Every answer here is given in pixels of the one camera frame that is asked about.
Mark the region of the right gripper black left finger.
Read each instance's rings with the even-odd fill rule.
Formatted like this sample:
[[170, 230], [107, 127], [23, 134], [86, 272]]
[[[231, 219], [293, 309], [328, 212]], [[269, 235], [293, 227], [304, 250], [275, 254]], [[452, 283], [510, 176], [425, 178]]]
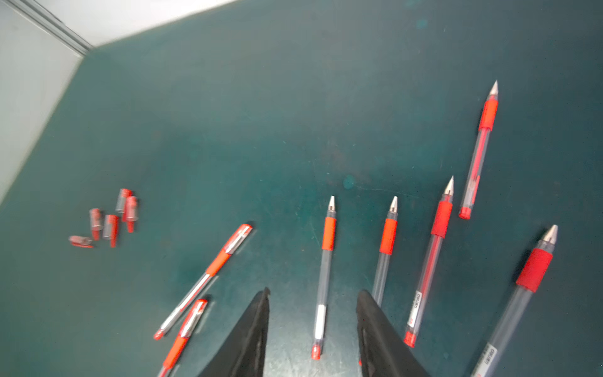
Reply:
[[251, 300], [213, 359], [198, 376], [263, 376], [269, 330], [269, 295], [265, 287]]

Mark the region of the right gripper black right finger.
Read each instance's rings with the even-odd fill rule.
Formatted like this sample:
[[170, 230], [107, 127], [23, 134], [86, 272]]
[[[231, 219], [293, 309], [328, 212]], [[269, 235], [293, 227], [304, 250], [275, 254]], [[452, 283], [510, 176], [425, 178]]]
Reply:
[[429, 376], [366, 290], [359, 292], [356, 315], [362, 376]]

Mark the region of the red clear pen cap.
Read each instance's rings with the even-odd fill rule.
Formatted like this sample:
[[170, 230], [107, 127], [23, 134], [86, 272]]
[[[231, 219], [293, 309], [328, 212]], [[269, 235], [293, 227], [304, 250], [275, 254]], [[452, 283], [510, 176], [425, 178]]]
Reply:
[[119, 217], [117, 215], [106, 215], [103, 229], [103, 238], [110, 242], [112, 248], [116, 247], [119, 230]]
[[93, 239], [90, 237], [82, 237], [82, 236], [70, 236], [68, 241], [72, 246], [76, 246], [78, 248], [93, 248]]
[[128, 196], [126, 201], [125, 220], [128, 232], [134, 232], [135, 223], [138, 220], [138, 198]]
[[90, 210], [90, 230], [94, 240], [100, 240], [103, 230], [104, 220], [103, 213], [99, 208]]
[[116, 213], [122, 218], [122, 221], [127, 220], [127, 199], [132, 195], [132, 191], [127, 188], [119, 190], [119, 196], [116, 203]]

